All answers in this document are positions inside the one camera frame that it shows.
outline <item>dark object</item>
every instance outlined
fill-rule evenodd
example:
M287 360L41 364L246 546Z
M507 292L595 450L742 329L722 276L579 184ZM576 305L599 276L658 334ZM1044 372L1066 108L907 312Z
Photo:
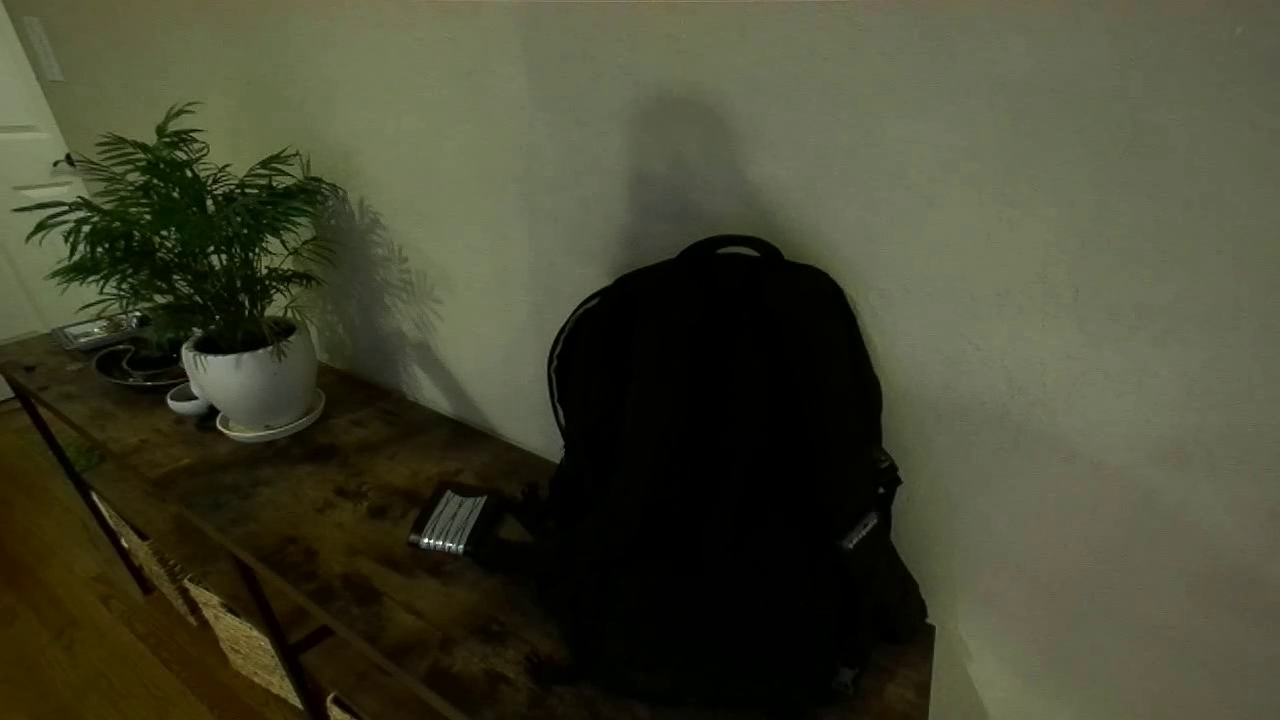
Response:
M123 387L171 387L183 383L176 353L148 356L139 345L113 345L94 356L94 372Z
M701 239L587 296L548 377L540 535L587 680L789 718L925 623L890 539L881 380L822 268Z

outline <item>backpack top handle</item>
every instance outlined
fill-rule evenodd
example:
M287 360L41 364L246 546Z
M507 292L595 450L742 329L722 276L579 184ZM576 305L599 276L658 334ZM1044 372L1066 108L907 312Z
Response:
M689 245L681 254L681 259L706 259L706 255L723 255L723 254L759 255L767 265L783 259L783 254L759 237L706 237L706 239Z

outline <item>potted plant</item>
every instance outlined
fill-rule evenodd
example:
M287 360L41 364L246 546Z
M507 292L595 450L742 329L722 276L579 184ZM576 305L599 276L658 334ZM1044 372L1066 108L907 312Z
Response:
M326 406L314 337L287 312L315 283L314 221L335 189L287 148L246 174L212 165L189 116L168 108L154 142L104 136L77 161L86 195L21 208L41 214L30 239L65 239L55 283L94 283L101 308L189 337L194 393L228 437L281 437Z

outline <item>plant pot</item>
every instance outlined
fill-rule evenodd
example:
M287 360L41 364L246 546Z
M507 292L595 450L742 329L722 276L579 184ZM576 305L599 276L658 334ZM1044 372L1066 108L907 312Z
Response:
M201 353L201 337L183 345L194 393L221 413L215 428L226 437L294 437L306 421L315 421L320 393L314 337L299 324L284 329L287 334L278 345L252 353Z

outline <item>white wall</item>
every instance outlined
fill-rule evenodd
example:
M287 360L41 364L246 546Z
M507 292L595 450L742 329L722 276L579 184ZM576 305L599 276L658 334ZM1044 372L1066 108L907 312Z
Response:
M941 720L1280 718L1278 3L10 3L74 145L201 98L362 194L349 360L529 450L576 296L783 237L896 387Z

